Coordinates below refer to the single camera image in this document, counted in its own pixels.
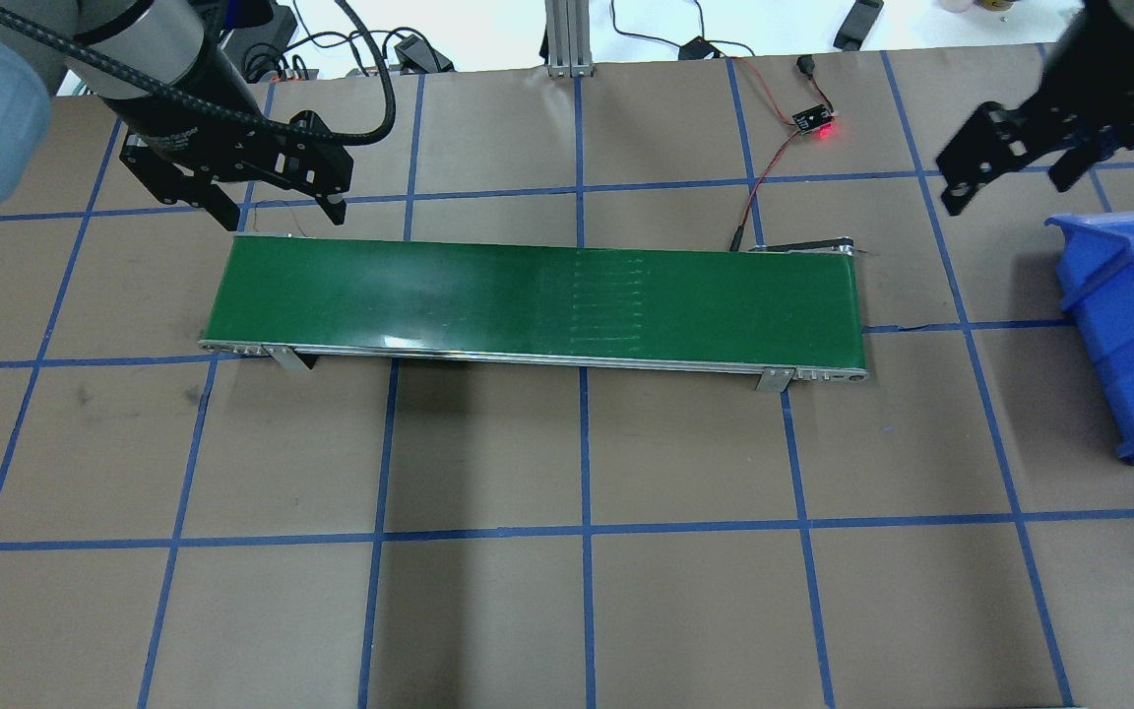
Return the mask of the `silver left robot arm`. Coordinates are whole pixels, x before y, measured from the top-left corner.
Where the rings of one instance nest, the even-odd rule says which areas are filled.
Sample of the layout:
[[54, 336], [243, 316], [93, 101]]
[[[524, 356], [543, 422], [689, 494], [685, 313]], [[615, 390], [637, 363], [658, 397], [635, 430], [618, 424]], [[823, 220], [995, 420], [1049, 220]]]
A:
[[[1031, 44], [1048, 50], [1080, 10], [1077, 1], [1018, 1], [995, 12], [971, 1], [887, 1], [860, 52], [971, 48], [1007, 54]], [[706, 76], [762, 68], [778, 54], [814, 54], [820, 67], [841, 53], [833, 34], [846, 1], [593, 1], [593, 57], [600, 71], [625, 64], [671, 62], [694, 36], [723, 50]], [[464, 73], [513, 78], [503, 95], [464, 95], [459, 121], [418, 176], [411, 152], [422, 113], [413, 85], [396, 78], [398, 120], [379, 147], [356, 149], [352, 196], [392, 196], [407, 184], [428, 193], [528, 192], [572, 184], [573, 86], [538, 68], [544, 9], [539, 1], [359, 1], [375, 40], [423, 34]], [[95, 187], [94, 157], [83, 143], [109, 118], [91, 118], [98, 99], [57, 99], [76, 76], [66, 59], [0, 28], [0, 217], [76, 214]], [[44, 104], [43, 99], [50, 98]]]

